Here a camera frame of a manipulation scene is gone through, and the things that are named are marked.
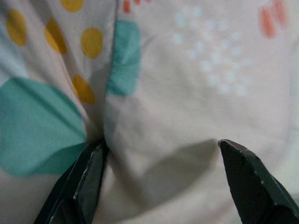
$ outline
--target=fabric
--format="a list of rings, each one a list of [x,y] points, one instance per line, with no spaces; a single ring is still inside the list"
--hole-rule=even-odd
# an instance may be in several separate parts
[[[2,1],[0,223],[33,223],[103,137],[112,153],[94,223],[238,222],[219,139],[250,148],[299,193],[297,10],[294,0]]]

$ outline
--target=yellow dot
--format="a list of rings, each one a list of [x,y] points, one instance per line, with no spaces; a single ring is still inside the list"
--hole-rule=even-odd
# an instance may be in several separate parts
[[[72,81],[75,88],[75,93],[79,99],[82,102],[94,104],[95,96],[90,85],[80,75],[75,75]]]
[[[81,49],[87,57],[96,58],[102,51],[103,35],[96,28],[86,29],[81,36]]]
[[[51,18],[45,28],[45,37],[48,44],[58,53],[64,54],[67,48],[64,42],[64,37],[61,34],[57,22]]]
[[[74,13],[82,8],[83,0],[61,0],[61,4],[65,10]]]
[[[8,11],[6,29],[13,42],[19,46],[24,46],[27,40],[26,21],[22,13],[16,9]]]

